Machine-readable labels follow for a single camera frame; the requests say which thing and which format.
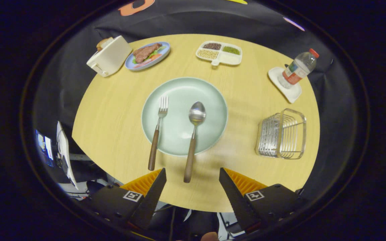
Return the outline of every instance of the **wood grain surface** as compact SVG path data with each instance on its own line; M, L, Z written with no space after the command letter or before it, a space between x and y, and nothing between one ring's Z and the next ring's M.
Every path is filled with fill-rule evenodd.
M213 68L209 61L197 58L197 48L207 40L241 47L241 64L220 64ZM123 66L112 76L96 75L92 80L81 100L72 132L80 148L123 183L148 174L151 143L141 128L144 103L162 83L184 76L196 77L210 82L223 94L229 109L227 128L215 146L196 155L190 183L183 182L186 157L157 151L155 169L164 167L167 170L167 183L160 200L187 209L232 212L218 181L221 167L267 186L280 183L292 191L302 188L314 166L320 141L317 101L308 78L300 81L302 94L290 104L267 75L269 69L284 67L292 59L254 43L217 35L166 35L130 45L135 50L157 41L171 45L165 60L138 72ZM306 116L305 154L299 160L258 156L255 146L259 123L284 108Z

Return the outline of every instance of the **metal wire basket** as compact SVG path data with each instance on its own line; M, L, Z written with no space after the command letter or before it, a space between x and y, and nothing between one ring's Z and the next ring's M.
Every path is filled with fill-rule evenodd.
M305 151L305 142L305 116L287 108L259 125L256 153L266 157L299 159Z

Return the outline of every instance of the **steak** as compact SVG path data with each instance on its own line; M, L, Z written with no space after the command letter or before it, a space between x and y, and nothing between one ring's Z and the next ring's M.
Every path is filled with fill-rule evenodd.
M135 56L135 61L138 64L142 63L146 58L148 58L151 55L151 53L153 53L156 49L158 49L161 46L162 44L155 43L153 45L135 50L133 52L133 56Z

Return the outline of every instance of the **toaster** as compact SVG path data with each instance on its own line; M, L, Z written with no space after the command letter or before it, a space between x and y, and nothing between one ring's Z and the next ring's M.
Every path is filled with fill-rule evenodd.
M108 41L110 43L106 42L105 47L87 61L87 65L102 77L116 73L132 51L122 36Z

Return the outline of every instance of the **water bottle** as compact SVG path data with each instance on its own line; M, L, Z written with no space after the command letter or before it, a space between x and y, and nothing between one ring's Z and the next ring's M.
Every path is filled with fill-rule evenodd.
M304 52L294 59L294 61L288 65L282 75L278 76L279 83L289 89L293 87L302 78L312 72L317 65L317 58L320 55L313 49L309 49L309 52Z

